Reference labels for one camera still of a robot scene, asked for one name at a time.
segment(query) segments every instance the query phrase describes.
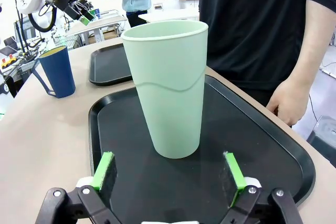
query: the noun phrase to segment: mug handle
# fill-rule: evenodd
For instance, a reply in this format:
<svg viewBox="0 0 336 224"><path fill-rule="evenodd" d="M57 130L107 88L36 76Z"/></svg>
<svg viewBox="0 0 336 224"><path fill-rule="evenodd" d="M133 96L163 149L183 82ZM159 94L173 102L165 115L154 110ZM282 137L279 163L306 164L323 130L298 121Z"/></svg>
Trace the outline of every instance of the mug handle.
<svg viewBox="0 0 336 224"><path fill-rule="evenodd" d="M44 82L44 80L41 78L41 76L37 73L36 71L36 67L37 67L37 63L39 62L39 60L37 59L33 65L33 67L31 68L31 72L33 73L33 75L36 76L37 80L39 80L39 82L42 84L42 86L44 87L44 89L46 90L47 94L52 96L52 97L56 97L55 94L52 94L52 92L54 92L53 90L49 89L48 86L46 85L46 83Z"/></svg>

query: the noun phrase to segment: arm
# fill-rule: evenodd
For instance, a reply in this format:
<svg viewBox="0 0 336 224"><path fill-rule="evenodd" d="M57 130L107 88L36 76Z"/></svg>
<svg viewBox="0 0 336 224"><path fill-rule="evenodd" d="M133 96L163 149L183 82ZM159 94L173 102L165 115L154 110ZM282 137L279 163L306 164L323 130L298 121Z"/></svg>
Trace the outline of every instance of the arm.
<svg viewBox="0 0 336 224"><path fill-rule="evenodd" d="M307 0L306 27L298 62L267 105L288 125L296 124L306 112L309 91L335 25L336 0Z"/></svg>

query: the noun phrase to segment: gray stool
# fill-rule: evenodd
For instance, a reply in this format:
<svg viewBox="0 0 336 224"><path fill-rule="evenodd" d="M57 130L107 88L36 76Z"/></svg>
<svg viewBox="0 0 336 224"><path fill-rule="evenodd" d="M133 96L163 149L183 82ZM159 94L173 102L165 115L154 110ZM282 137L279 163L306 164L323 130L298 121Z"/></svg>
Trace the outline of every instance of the gray stool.
<svg viewBox="0 0 336 224"><path fill-rule="evenodd" d="M323 157L336 167L336 120L321 116L307 140Z"/></svg>

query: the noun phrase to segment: person in black shirt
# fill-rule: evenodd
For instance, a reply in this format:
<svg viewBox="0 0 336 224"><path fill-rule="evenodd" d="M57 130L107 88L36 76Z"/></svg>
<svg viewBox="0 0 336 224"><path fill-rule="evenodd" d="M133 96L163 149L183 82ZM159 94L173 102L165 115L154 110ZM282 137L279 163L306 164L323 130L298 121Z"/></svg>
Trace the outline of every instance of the person in black shirt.
<svg viewBox="0 0 336 224"><path fill-rule="evenodd" d="M199 11L209 25L207 65L296 124L336 25L336 0L199 0Z"/></svg>

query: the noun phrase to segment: tabletop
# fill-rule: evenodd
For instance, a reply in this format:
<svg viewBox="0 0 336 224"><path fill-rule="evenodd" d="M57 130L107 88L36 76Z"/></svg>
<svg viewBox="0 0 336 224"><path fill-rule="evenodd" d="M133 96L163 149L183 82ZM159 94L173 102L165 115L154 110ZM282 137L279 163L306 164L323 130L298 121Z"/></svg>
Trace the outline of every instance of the tabletop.
<svg viewBox="0 0 336 224"><path fill-rule="evenodd" d="M165 10L163 12L156 11L153 13L141 14L139 15L139 17L146 20L149 23L152 23L164 20L198 18L199 11L198 8Z"/></svg>
<svg viewBox="0 0 336 224"><path fill-rule="evenodd" d="M81 22L76 22L70 30L67 32L66 36L68 35L77 35L82 34L87 31L92 31L95 29L103 28L108 25L112 25L118 22L126 21L127 19L123 16L116 16L116 17L106 17L99 20L95 20L90 22L87 26L82 24Z"/></svg>
<svg viewBox="0 0 336 224"><path fill-rule="evenodd" d="M111 87L89 82L89 61L99 48L122 43L121 38L95 43L69 52L76 83L73 95L48 96L35 76L21 88L0 122L2 223L34 223L48 189L74 189L78 179L91 176L88 113L103 96L134 87L132 81ZM37 71L46 79L41 66ZM316 183L299 207L305 224L334 224L336 169L313 147L266 108L210 68L213 76L274 121L311 156ZM88 220L79 223L90 223Z"/></svg>

